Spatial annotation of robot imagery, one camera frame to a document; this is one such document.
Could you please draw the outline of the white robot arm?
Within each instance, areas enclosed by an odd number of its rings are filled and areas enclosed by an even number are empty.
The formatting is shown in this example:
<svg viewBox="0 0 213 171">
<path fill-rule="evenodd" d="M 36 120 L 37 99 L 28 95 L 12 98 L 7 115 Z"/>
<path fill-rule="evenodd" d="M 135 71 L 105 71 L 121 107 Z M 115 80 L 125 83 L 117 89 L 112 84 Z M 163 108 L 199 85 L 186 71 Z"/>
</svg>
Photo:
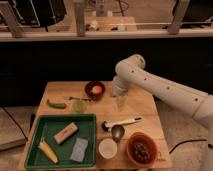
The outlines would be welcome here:
<svg viewBox="0 0 213 171">
<path fill-rule="evenodd" d="M 111 94 L 125 95 L 129 85 L 135 84 L 191 116 L 208 130 L 207 147 L 199 171 L 213 171 L 213 95 L 153 75 L 144 68 L 145 59 L 139 54 L 119 61 L 115 66 Z"/>
</svg>

